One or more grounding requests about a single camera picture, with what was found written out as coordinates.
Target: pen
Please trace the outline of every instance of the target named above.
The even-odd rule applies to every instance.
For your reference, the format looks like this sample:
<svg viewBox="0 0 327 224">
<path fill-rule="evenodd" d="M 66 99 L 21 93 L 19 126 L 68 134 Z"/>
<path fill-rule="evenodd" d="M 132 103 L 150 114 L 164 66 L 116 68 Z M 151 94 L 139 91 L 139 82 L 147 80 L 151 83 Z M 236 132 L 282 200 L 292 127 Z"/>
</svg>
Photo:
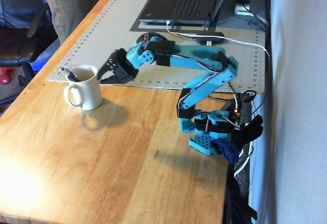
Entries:
<svg viewBox="0 0 327 224">
<path fill-rule="evenodd" d="M 72 73 L 70 70 L 68 70 L 67 68 L 60 67 L 60 69 L 64 72 L 66 72 L 67 77 L 70 78 L 71 80 L 73 80 L 74 82 L 80 82 L 78 77 L 74 73 Z"/>
</svg>

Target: person's leg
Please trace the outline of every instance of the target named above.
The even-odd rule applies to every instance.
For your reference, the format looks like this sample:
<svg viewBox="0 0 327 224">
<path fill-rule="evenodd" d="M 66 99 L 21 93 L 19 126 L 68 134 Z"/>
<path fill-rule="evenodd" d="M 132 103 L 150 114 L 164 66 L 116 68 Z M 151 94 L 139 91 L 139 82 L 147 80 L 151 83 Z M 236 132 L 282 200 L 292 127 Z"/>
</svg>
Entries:
<svg viewBox="0 0 327 224">
<path fill-rule="evenodd" d="M 57 32 L 60 44 L 63 44 L 98 1 L 47 0 L 52 13 L 52 24 Z"/>
</svg>

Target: robotic arm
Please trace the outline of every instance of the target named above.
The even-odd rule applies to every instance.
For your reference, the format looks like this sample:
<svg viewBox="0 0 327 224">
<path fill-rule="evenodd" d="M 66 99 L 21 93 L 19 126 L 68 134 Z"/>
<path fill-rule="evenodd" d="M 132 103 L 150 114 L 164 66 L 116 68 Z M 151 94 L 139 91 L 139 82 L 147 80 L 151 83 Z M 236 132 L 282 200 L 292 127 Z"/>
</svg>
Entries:
<svg viewBox="0 0 327 224">
<path fill-rule="evenodd" d="M 238 62 L 233 57 L 227 58 L 223 48 L 179 46 L 157 33 L 147 33 L 127 52 L 124 49 L 113 52 L 99 69 L 98 79 L 107 71 L 113 71 L 112 76 L 100 83 L 127 83 L 137 76 L 138 68 L 144 63 L 205 71 L 188 82 L 181 92 L 177 102 L 179 128 L 184 133 L 197 133 L 189 139 L 189 145 L 195 149 L 207 155 L 223 153 L 230 163 L 237 162 L 243 145 L 257 138 L 249 136 L 246 128 L 250 125 L 260 130 L 260 119 L 253 124 L 254 119 L 246 127 L 237 126 L 234 122 L 239 122 L 239 113 L 234 109 L 234 99 L 222 110 L 211 112 L 195 109 L 195 106 L 237 76 Z M 228 141 L 229 135 L 232 135 L 231 141 Z"/>
</svg>

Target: white mug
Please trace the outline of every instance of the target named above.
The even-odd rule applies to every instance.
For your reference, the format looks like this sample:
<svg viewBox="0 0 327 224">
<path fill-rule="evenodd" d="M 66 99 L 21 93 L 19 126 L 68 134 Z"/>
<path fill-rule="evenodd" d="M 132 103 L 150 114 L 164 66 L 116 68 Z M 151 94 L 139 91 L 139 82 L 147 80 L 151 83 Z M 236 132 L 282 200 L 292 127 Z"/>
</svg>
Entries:
<svg viewBox="0 0 327 224">
<path fill-rule="evenodd" d="M 66 76 L 69 85 L 65 87 L 63 96 L 70 106 L 82 110 L 92 110 L 102 103 L 102 95 L 99 81 L 97 80 L 98 70 L 91 65 L 80 65 L 71 69 L 80 82 L 74 82 Z M 69 99 L 69 92 L 72 90 L 75 103 Z"/>
</svg>

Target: red dumbbell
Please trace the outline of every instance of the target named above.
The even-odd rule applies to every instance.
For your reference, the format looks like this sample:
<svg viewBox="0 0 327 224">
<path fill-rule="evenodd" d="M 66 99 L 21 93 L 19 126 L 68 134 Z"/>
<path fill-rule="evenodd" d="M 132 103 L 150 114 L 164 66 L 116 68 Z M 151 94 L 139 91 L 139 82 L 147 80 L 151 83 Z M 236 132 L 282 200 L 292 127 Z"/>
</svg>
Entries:
<svg viewBox="0 0 327 224">
<path fill-rule="evenodd" d="M 2 72 L 2 75 L 0 76 L 0 83 L 1 84 L 8 84 L 11 82 L 11 78 L 9 76 L 9 73 L 12 72 L 12 67 L 1 67 L 0 71 Z"/>
</svg>

